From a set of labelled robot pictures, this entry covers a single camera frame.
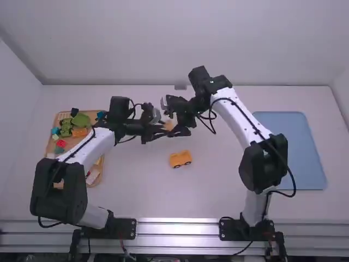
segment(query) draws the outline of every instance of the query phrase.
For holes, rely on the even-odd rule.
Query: wooden board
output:
[[[99,112],[101,110],[88,110],[88,111],[79,111],[87,116],[89,116],[89,118],[91,119],[91,124],[95,124],[96,123],[96,118],[97,118],[97,112]],[[64,119],[64,118],[70,118],[70,111],[62,111],[59,112],[55,119],[53,120],[53,126],[52,127],[60,127],[59,122],[60,120]],[[87,128],[87,134],[91,131],[91,127]],[[64,148],[64,152],[66,153],[66,151],[72,149],[74,146],[76,146],[78,143],[81,142],[81,140],[83,140],[86,136],[80,137],[80,138],[73,138],[73,136],[70,136],[68,138],[62,138],[61,136],[59,136],[59,139],[64,140],[65,142],[67,142],[67,145]],[[52,133],[50,130],[50,137],[49,137],[49,141],[47,142],[47,146],[46,146],[46,152],[45,152],[45,157],[47,156],[48,153],[55,153],[55,148],[56,148],[56,142],[53,138],[52,138]],[[99,176],[94,180],[94,182],[89,185],[86,183],[87,187],[95,187],[97,186],[101,180],[102,180],[102,176],[103,176],[103,163],[104,163],[104,155],[101,156],[100,161],[98,164],[94,164],[93,167],[91,169],[97,169],[99,171]],[[54,187],[56,188],[63,188],[63,181],[61,183],[55,183]]]

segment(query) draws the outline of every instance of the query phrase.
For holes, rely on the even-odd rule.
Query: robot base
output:
[[[222,241],[274,241],[274,222],[264,219],[254,227],[250,227],[244,220],[222,217],[219,220],[219,238]]]

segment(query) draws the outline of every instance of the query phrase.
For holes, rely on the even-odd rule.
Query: black bracket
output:
[[[103,229],[82,228],[84,239],[125,239],[136,238],[137,220],[133,218],[112,218]]]
[[[240,219],[222,217],[219,220],[219,239],[221,241],[275,241],[279,247],[279,255],[270,256],[270,248],[266,249],[266,258],[278,258],[278,261],[286,261],[287,252],[282,232],[275,232],[274,222],[264,219],[254,227],[250,227],[240,213]]]
[[[274,241],[274,222],[265,219],[250,227],[242,214],[240,219],[222,217],[219,220],[219,238],[222,241]]]

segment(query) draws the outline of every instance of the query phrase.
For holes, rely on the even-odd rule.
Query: yellow toy car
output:
[[[192,157],[189,150],[183,150],[180,153],[170,155],[170,166],[172,168],[179,168],[182,165],[189,165],[192,162]]]

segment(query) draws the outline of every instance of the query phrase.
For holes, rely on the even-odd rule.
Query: orange toy block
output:
[[[73,138],[80,138],[82,136],[87,135],[87,128],[79,128],[79,129],[73,129],[72,131]]]
[[[192,157],[189,150],[183,150],[180,153],[170,155],[170,166],[179,168],[182,165],[189,165],[192,162]]]

